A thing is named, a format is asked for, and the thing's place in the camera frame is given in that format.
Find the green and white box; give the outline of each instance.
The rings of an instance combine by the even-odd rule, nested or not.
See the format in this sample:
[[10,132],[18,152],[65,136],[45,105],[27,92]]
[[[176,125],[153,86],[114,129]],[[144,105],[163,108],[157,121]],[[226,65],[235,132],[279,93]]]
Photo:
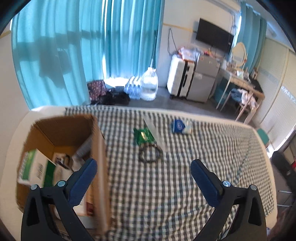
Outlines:
[[25,153],[17,182],[31,186],[51,187],[56,165],[38,149]]

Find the green plastic wrapper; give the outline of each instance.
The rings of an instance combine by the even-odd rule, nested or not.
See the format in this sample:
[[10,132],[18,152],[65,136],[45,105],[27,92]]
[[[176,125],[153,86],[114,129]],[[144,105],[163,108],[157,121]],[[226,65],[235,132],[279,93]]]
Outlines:
[[134,128],[133,131],[134,131],[135,141],[138,145],[155,142],[154,137],[152,136],[150,130],[147,127],[144,129]]

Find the green stool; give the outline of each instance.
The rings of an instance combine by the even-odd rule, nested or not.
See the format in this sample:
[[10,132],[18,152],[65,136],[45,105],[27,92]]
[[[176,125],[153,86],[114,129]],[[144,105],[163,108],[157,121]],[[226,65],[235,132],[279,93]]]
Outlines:
[[269,138],[268,135],[266,134],[266,132],[264,130],[262,130],[261,128],[257,129],[257,133],[260,136],[263,144],[265,145],[265,147],[267,148],[269,145]]

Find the suitcase handle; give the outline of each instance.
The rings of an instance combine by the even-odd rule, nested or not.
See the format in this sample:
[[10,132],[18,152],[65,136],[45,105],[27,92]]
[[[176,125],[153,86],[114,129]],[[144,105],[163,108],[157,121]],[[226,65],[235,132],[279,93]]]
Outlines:
[[187,80],[187,75],[185,75],[185,77],[184,77],[183,87],[185,86],[186,80]]

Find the white suitcase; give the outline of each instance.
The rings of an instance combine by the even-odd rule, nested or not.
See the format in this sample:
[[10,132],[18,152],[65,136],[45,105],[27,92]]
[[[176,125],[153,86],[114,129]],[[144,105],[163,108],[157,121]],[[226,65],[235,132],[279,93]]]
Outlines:
[[173,98],[174,96],[186,97],[193,77],[193,72],[193,62],[185,61],[177,55],[172,56],[167,82],[170,98]]

